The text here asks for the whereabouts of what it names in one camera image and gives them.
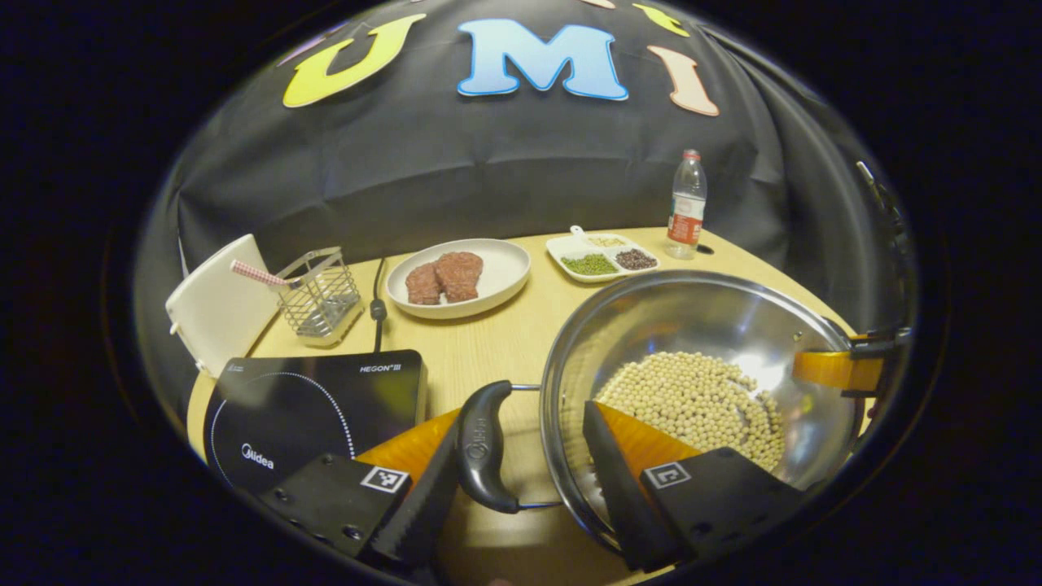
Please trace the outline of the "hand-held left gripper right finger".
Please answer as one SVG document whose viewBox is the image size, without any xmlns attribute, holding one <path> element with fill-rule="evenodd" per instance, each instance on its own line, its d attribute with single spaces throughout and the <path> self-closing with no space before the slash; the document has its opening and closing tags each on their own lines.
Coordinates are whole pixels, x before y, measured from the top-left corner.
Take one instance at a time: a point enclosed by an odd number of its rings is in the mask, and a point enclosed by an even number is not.
<svg viewBox="0 0 1042 586">
<path fill-rule="evenodd" d="M 740 451 L 697 450 L 603 402 L 585 402 L 584 438 L 630 570 L 729 556 L 788 523 L 803 504 L 803 491 Z"/>
</svg>

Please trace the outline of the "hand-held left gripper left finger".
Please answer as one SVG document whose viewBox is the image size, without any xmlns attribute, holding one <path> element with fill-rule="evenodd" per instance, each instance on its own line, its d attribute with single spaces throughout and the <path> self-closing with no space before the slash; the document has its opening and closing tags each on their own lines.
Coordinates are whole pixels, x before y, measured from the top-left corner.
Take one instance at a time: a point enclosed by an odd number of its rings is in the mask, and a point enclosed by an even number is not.
<svg viewBox="0 0 1042 586">
<path fill-rule="evenodd" d="M 461 414 L 429 419 L 354 459 L 323 453 L 258 500 L 343 556 L 426 565 L 457 493 Z"/>
</svg>

